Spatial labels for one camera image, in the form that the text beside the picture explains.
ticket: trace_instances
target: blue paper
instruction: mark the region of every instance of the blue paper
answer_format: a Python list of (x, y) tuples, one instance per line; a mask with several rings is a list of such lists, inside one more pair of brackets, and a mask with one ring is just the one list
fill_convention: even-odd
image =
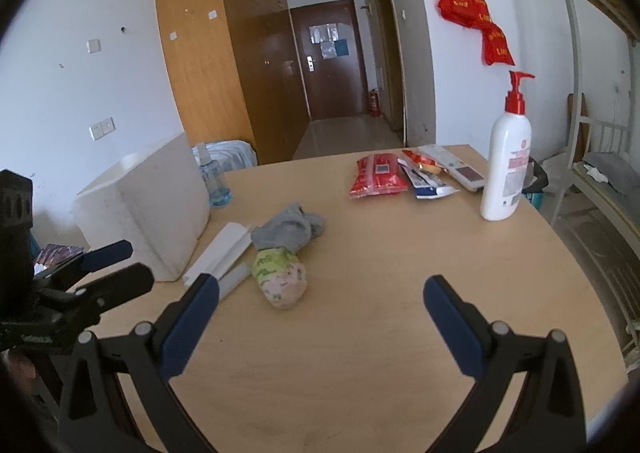
[(335, 41), (335, 53), (336, 56), (348, 56), (349, 55), (349, 45), (347, 45), (346, 40), (336, 40)]

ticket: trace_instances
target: metal screw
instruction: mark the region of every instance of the metal screw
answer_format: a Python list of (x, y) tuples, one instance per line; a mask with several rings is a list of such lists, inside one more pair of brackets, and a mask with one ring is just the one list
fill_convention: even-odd
[(82, 332), (81, 335), (78, 336), (78, 342), (85, 345), (89, 341), (91, 341), (93, 337), (94, 335), (91, 332), (89, 332), (88, 330), (85, 330), (84, 332)]
[(564, 343), (566, 341), (566, 335), (561, 330), (552, 330), (551, 338), (556, 343)]
[(493, 330), (494, 334), (497, 334), (498, 336), (506, 336), (511, 329), (504, 321), (496, 321), (491, 325), (491, 330)]
[(142, 323), (138, 323), (136, 325), (136, 327), (134, 328), (134, 332), (138, 336), (146, 336), (147, 334), (149, 334), (149, 332), (151, 332), (152, 328), (153, 327), (148, 321), (143, 321)]

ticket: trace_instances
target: blue gripper pad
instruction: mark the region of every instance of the blue gripper pad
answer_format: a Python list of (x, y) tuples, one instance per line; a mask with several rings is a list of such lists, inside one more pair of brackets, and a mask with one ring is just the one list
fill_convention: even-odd
[[(488, 332), (488, 323), (472, 305), (464, 303), (442, 276), (433, 276), (424, 284), (424, 306), (429, 311), (449, 351), (458, 364), (460, 371), (475, 379), (484, 373), (488, 344), (484, 332)], [(468, 308), (476, 311), (486, 327), (469, 321), (465, 312)]]
[(198, 289), (175, 321), (161, 346), (160, 375), (165, 381), (184, 372), (191, 354), (218, 307), (220, 287), (210, 274), (200, 275), (191, 289)]
[(133, 254), (133, 247), (127, 240), (112, 243), (102, 249), (96, 249), (86, 253), (82, 257), (81, 268), (85, 273), (95, 273), (114, 263), (130, 258)]

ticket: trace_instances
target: white remote control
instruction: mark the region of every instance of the white remote control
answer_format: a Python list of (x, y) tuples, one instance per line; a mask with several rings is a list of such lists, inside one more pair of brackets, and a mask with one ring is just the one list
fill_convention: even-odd
[(435, 160), (447, 170), (450, 176), (460, 182), (465, 189), (476, 192), (484, 188), (485, 180), (484, 177), (478, 173), (478, 170), (454, 156), (449, 150), (445, 150), (438, 144), (427, 144), (426, 146), (420, 146), (418, 151)]

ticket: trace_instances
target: transparent plastic bottle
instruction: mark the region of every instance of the transparent plastic bottle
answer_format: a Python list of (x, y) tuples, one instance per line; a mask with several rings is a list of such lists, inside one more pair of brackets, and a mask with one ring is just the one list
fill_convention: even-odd
[(199, 144), (200, 174), (209, 192), (209, 206), (220, 208), (231, 202), (233, 195), (226, 185), (225, 174), (220, 163), (212, 160), (205, 144)]

